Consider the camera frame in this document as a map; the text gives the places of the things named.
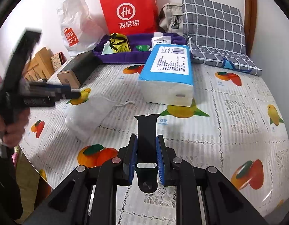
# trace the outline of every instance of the blue tissue packaging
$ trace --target blue tissue packaging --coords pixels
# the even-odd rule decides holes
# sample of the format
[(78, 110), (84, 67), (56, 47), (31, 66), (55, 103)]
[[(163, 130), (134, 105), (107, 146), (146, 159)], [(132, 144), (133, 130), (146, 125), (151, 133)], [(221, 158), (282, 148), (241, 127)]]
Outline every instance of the blue tissue packaging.
[(191, 106), (194, 86), (189, 47), (154, 46), (138, 85), (146, 102)]

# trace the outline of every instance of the haidilao logo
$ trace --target haidilao logo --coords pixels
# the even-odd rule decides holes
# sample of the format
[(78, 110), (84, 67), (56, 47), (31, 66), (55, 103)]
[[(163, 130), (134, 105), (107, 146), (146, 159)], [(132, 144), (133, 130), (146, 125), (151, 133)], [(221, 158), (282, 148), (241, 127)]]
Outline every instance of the haidilao logo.
[(121, 20), (130, 20), (135, 16), (136, 9), (131, 3), (122, 3), (116, 10), (117, 16)]

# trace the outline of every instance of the yellow fruit print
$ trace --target yellow fruit print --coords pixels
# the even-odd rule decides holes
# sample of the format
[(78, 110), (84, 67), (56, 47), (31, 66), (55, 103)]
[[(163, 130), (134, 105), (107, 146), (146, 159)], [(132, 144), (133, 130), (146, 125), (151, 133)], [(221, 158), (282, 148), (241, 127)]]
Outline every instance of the yellow fruit print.
[(167, 109), (163, 111), (160, 116), (172, 115), (176, 118), (190, 118), (193, 115), (209, 117), (209, 115), (205, 112), (202, 112), (197, 108), (195, 103), (195, 99), (192, 99), (192, 103), (190, 107), (181, 107), (181, 106), (171, 106), (168, 105)]
[(279, 203), (277, 204), (276, 208), (280, 207), (283, 203), (284, 203), (284, 200), (283, 200), (283, 199), (280, 200)]
[(70, 101), (66, 102), (66, 104), (71, 103), (72, 105), (79, 105), (88, 101), (88, 96), (91, 92), (90, 88), (86, 88), (81, 91), (81, 96), (78, 99), (71, 99)]
[(268, 105), (268, 116), (270, 117), (270, 124), (274, 123), (278, 126), (279, 123), (284, 123), (282, 118), (279, 117), (277, 109), (273, 105)]
[(40, 174), (41, 177), (47, 182), (47, 177), (46, 177), (45, 171), (44, 171), (43, 169), (40, 169), (40, 170), (39, 170), (39, 174)]

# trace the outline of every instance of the gray checkered pillow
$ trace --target gray checkered pillow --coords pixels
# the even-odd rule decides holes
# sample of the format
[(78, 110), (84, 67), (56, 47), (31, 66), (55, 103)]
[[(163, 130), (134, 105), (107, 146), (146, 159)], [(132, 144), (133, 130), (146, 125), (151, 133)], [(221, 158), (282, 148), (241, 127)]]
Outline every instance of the gray checkered pillow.
[(196, 63), (220, 67), (223, 58), (238, 70), (262, 70), (245, 54), (244, 26), (239, 9), (209, 0), (182, 0), (183, 34)]

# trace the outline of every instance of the human hand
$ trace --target human hand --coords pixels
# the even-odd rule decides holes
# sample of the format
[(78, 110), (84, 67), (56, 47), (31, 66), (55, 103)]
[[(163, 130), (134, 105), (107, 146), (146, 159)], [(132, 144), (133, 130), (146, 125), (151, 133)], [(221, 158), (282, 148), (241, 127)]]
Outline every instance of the human hand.
[(10, 125), (5, 124), (4, 119), (0, 115), (0, 131), (2, 133), (7, 132), (3, 136), (3, 142), (6, 146), (12, 148), (19, 144), (22, 139), (22, 135), (25, 133), (25, 126), (28, 124), (30, 115), (30, 109), (27, 108), (20, 112), (17, 117), (17, 121)]

